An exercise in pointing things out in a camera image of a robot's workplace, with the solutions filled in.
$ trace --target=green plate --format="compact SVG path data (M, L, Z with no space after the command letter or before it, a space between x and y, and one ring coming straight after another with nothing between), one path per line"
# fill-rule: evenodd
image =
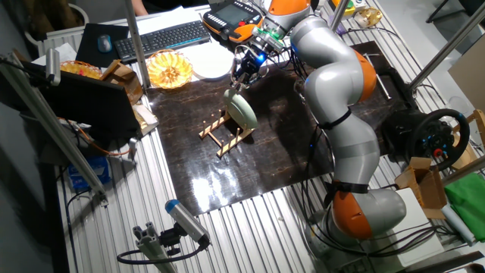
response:
M258 126L258 119L249 103L234 89L224 92L224 104L233 120L244 129L255 129Z

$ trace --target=yellow bowl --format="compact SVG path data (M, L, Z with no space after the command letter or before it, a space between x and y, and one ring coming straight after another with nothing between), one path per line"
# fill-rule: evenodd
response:
M150 82L156 87L173 89L181 87L192 79L192 65L182 53L161 50L147 61Z
M99 79L103 73L99 68L81 61L63 61L61 70L93 79Z

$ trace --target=metal pole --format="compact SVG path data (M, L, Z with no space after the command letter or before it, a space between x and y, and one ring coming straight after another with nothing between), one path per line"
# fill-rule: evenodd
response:
M372 67L374 67L374 64L372 64L372 61L371 61L371 55L365 53L364 54L364 57L369 61L369 64L372 65ZM392 99L391 95L389 95L389 92L387 92L387 89L386 87L384 86L384 83L382 82L382 80L380 79L380 76L378 74L376 74L376 77L377 77L377 81L379 82L380 84L380 87L382 87L382 90L384 91L384 95L386 95L386 99L387 100L390 100Z
M350 0L340 0L339 5L335 8L335 12L333 13L333 20L332 24L330 25L330 29L335 32L336 28L339 27L340 21L342 20L343 13L346 12L347 5L349 4Z
M146 69L145 63L145 53L143 52L142 39L138 33L138 26L136 25L135 11L133 10L133 4L131 0L124 1L126 12L127 12L127 22L130 28L131 39L133 41L133 47L135 48L136 60L138 61L139 71L142 73L143 87L150 87L150 76L149 71Z
M470 164L464 166L463 168L455 171L447 177L443 178L443 186L449 185L460 178L463 178L474 171L478 171L485 168L485 155L481 156L479 159L471 162Z
M18 66L22 66L20 61L14 55L9 56L9 61L12 61ZM102 204L107 205L104 198L105 188L98 179L98 176L89 166L88 161L81 154L79 149L69 140L64 130L59 124L58 118L44 99L37 88L31 87L29 79L25 73L7 64L0 65L0 72L4 74L5 78L12 85L18 95L25 102L27 107L32 111L40 124L45 128L47 133L52 137L62 152L73 163L81 175L86 179L88 185L102 198Z
M426 79L434 69L455 49L460 42L485 18L485 2L471 15L470 20L443 46L434 58L423 68L416 78L409 84L409 89L415 92L416 87Z
M445 0L443 1L439 6L438 8L436 8L436 10L434 10L434 12L428 17L428 19L426 20L426 23L433 23L433 18L434 16L441 11L441 9L445 6L446 3L448 3L449 0Z

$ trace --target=cardboard box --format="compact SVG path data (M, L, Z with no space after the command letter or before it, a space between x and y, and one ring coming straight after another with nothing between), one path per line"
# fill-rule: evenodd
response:
M458 84L463 94L470 103L476 108L485 110L485 36L467 50L460 59L448 70L449 75Z
M431 158L411 158L395 182L400 189L411 188L426 217L445 219L441 212L446 205L445 189L438 169L430 171L431 162Z
M137 119L140 128L142 128L143 136L158 126L157 117L152 114L144 105L135 104L132 107L133 112L135 113L135 118Z
M135 105L143 95L136 73L121 64L121 60L114 60L101 76L100 80L124 86L131 105Z

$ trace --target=white plate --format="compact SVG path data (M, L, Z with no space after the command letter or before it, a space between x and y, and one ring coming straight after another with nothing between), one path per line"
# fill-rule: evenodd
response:
M230 72L234 54L215 42L180 50L193 66L199 79L217 79Z

